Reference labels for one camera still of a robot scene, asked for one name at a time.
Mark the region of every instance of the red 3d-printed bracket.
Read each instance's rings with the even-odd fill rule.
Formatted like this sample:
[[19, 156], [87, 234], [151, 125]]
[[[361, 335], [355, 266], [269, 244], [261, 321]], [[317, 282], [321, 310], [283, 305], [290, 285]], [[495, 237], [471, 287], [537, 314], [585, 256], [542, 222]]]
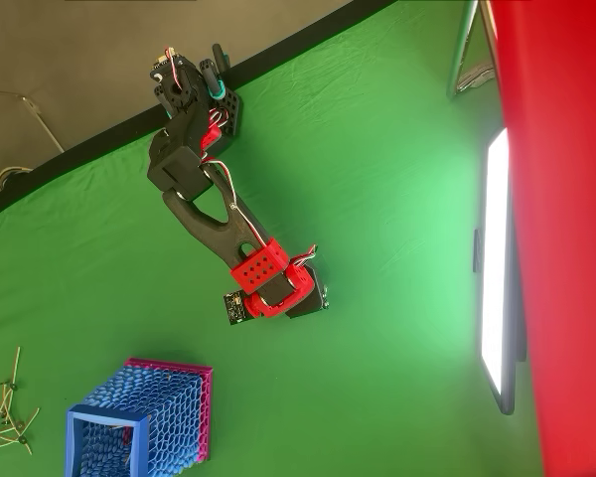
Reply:
[[221, 129], [216, 124], [211, 125], [208, 129], [208, 132], [206, 132], [201, 138], [201, 150], [205, 151], [208, 149], [216, 141], [221, 139], [221, 135]]
[[231, 270], [231, 276], [250, 295], [289, 264], [289, 255], [271, 238], [267, 246], [253, 252], [243, 263]]
[[282, 313], [300, 303], [314, 289], [314, 279], [303, 266], [289, 264], [285, 270], [285, 276], [293, 285], [294, 291], [280, 303], [270, 306], [256, 292], [245, 298], [245, 308], [252, 316], [258, 317], [262, 313], [265, 317], [270, 318]]

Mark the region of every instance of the blue frame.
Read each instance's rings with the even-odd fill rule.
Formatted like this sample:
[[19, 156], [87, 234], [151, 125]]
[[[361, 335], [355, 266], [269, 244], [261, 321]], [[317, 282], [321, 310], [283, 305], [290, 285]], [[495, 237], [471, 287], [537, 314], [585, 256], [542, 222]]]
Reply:
[[130, 477], [148, 477], [148, 416], [139, 412], [106, 409], [77, 404], [67, 411], [67, 449], [65, 477], [79, 477], [83, 424], [93, 422], [103, 425], [132, 427], [130, 447]]

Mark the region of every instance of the circuit board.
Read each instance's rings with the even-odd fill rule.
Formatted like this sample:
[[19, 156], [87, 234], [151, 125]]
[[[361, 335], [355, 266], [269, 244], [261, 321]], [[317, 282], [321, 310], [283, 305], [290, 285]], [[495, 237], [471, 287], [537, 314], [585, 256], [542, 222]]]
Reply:
[[243, 300], [245, 299], [245, 292], [242, 290], [228, 293], [223, 296], [225, 302], [225, 310], [227, 311], [227, 319], [230, 325], [237, 325], [243, 321], [251, 320], [251, 316], [245, 309]]

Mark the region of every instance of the black trim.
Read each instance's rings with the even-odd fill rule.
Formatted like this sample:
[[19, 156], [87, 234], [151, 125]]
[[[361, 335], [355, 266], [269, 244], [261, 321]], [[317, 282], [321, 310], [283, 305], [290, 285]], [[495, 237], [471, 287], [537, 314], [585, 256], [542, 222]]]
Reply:
[[[276, 45], [233, 66], [225, 74], [225, 82], [232, 89], [241, 87], [356, 25], [391, 3], [395, 3], [395, 0], [354, 0]], [[156, 131], [167, 119], [163, 106], [156, 105], [51, 159], [0, 193], [0, 213], [53, 179]]]

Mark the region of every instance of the electrical wire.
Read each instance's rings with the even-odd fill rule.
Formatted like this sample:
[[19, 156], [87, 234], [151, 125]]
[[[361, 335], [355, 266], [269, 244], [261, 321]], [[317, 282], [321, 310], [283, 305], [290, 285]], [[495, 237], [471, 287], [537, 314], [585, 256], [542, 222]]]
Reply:
[[245, 219], [245, 221], [249, 225], [249, 228], [251, 229], [253, 234], [256, 236], [256, 239], [258, 240], [258, 242], [263, 247], [266, 247], [267, 243], [265, 243], [265, 240], [263, 240], [263, 238], [260, 236], [260, 233], [256, 229], [255, 225], [247, 217], [245, 212], [243, 212], [240, 209], [240, 207], [238, 206], [237, 197], [236, 197], [236, 189], [234, 188], [234, 183], [231, 180], [231, 174], [229, 173], [229, 169], [227, 168], [225, 163], [223, 161], [220, 161], [219, 159], [215, 159], [212, 156], [208, 156], [201, 161], [201, 164], [217, 164], [217, 165], [221, 166], [221, 168], [223, 169], [223, 172], [225, 173], [225, 176], [227, 177], [227, 183], [229, 184], [229, 188], [231, 189], [231, 194], [232, 194], [232, 198], [233, 198], [233, 202], [231, 204], [229, 204], [229, 207], [235, 211], [238, 211], [238, 213]]
[[304, 266], [304, 264], [307, 262], [307, 260], [311, 260], [313, 257], [316, 256], [317, 249], [318, 249], [318, 246], [313, 244], [309, 247], [309, 250], [307, 250], [307, 253], [302, 253], [300, 255], [294, 256], [291, 260], [289, 260], [289, 263], [292, 263], [295, 266]]
[[181, 87], [181, 84], [179, 83], [179, 78], [177, 77], [177, 69], [175, 68], [175, 59], [172, 56], [172, 54], [170, 53], [170, 51], [174, 51], [172, 48], [168, 47], [166, 48], [166, 58], [168, 60], [170, 60], [170, 64], [172, 65], [172, 75], [175, 78], [175, 83], [177, 84], [177, 86], [179, 87], [179, 91], [183, 91], [183, 88]]
[[215, 107], [210, 109], [210, 127], [216, 125], [219, 128], [221, 128], [225, 126], [229, 121], [229, 112], [224, 107], [222, 107], [221, 109], [225, 111], [225, 120], [223, 121], [221, 121], [221, 119], [223, 119], [223, 113], [220, 110], [216, 109]]

